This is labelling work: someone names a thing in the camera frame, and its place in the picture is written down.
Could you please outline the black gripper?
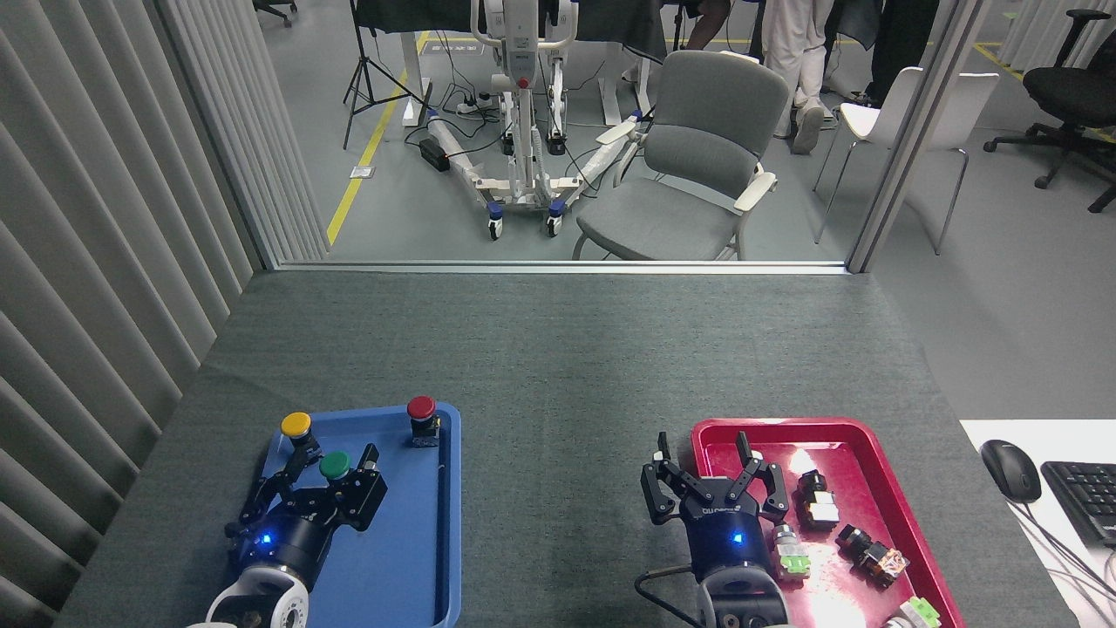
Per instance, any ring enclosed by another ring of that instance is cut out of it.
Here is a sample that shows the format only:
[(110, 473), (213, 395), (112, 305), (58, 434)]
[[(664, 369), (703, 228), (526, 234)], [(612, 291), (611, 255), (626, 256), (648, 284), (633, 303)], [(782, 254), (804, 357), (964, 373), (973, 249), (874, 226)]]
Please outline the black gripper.
[[(652, 461), (642, 465), (641, 486), (654, 524), (665, 524), (674, 516), (682, 500), (692, 571), (698, 579), (741, 564), (769, 571), (771, 560), (759, 516), (781, 524), (788, 513), (790, 500), (786, 496), (782, 468), (754, 452), (745, 432), (738, 432), (735, 446), (742, 466), (735, 480), (735, 501), (729, 497), (734, 492), (729, 479), (702, 479), (702, 489), (698, 490), (698, 477), (672, 458), (667, 433), (658, 434)], [(764, 482), (766, 487), (760, 506), (748, 493), (756, 479)]]
[(340, 522), (356, 531), (371, 526), (387, 492), (375, 444), (367, 444), (356, 462), (346, 452), (328, 454), (328, 486), (334, 503), (311, 496), (279, 502), (270, 509), (275, 497), (291, 497), (292, 485), (304, 468), (320, 457), (319, 447), (296, 447), (283, 468), (254, 482), (239, 520), (227, 524), (227, 539), (234, 541), (235, 571), (283, 567), (295, 574), (318, 574)]

